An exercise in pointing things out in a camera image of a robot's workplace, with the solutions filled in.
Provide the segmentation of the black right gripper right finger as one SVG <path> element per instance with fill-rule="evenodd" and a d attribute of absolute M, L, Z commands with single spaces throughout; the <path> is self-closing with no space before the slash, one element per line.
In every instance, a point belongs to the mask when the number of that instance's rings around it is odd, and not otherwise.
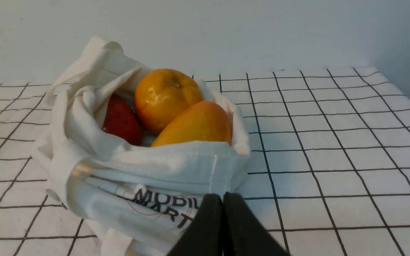
<path fill-rule="evenodd" d="M 289 256 L 266 231 L 239 193 L 226 193 L 223 207 L 224 256 Z"/>

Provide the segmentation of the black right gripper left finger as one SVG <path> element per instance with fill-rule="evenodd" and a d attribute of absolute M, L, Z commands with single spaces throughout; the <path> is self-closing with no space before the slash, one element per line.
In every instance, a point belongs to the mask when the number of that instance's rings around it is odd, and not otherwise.
<path fill-rule="evenodd" d="M 195 219 L 168 256 L 221 256 L 221 219 L 221 198 L 206 194 Z"/>

